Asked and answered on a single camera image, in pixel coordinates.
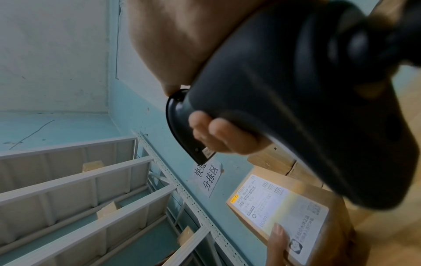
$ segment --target black barcode scanner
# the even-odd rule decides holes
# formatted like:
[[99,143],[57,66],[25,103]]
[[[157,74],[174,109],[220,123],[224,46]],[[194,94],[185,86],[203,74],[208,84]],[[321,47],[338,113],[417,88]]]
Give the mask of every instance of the black barcode scanner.
[[225,118],[287,147],[352,202],[392,208],[419,151],[387,72],[402,60],[420,65],[420,41],[419,0],[393,29],[345,1],[272,3],[222,43],[191,89],[170,97],[168,125],[203,164],[213,152],[194,139],[188,117],[202,110]]

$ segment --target qr code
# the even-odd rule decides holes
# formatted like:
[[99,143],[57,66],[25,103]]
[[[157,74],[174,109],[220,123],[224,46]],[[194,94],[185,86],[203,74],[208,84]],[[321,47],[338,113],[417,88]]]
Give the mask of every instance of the qr code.
[[321,209],[320,205],[312,203],[312,202],[310,202],[310,204],[307,207],[307,210],[314,213],[315,215],[319,215],[320,209]]

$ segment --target finger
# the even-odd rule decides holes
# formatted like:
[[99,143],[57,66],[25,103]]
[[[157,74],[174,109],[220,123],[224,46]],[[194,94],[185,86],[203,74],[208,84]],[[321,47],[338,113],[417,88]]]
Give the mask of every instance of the finger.
[[167,97],[170,97],[174,93],[180,90],[181,85],[164,85],[161,84],[162,89]]
[[231,151],[243,155],[260,151],[271,143],[267,138],[246,132],[223,118],[216,118],[209,124],[209,133]]
[[268,240],[266,266],[284,266],[284,251],[288,245],[288,236],[281,225],[275,223]]
[[193,112],[189,116],[189,125],[193,128],[193,136],[195,139],[201,141],[209,149],[227,153],[229,152],[228,147],[220,140],[209,134],[209,123],[212,118],[202,111]]

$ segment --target yellow sticker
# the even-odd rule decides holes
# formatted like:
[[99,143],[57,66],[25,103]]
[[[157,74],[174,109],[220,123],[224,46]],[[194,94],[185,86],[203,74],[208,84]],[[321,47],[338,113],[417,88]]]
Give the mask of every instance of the yellow sticker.
[[237,201],[237,199],[238,199],[238,194],[236,194],[236,195],[232,198],[231,203],[236,202],[236,201]]

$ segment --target barcode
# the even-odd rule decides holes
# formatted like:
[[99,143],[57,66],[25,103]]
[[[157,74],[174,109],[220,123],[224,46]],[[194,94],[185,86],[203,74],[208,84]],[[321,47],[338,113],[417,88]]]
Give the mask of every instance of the barcode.
[[272,192],[275,192],[278,195],[282,195],[282,193],[284,192],[284,190],[281,187],[278,187],[277,185],[268,182],[264,182],[262,186]]
[[321,209],[320,205],[314,204],[312,202],[310,202],[310,204],[307,207],[307,210],[314,213],[315,215],[319,215],[320,209]]
[[245,203],[246,203],[246,201],[247,201],[247,199],[250,197],[250,195],[253,193],[253,191],[256,189],[256,187],[252,187],[248,192],[247,192],[247,194],[246,194],[246,196],[244,196],[244,198],[243,198],[243,200],[242,200],[242,202],[240,202],[240,207],[242,207]]

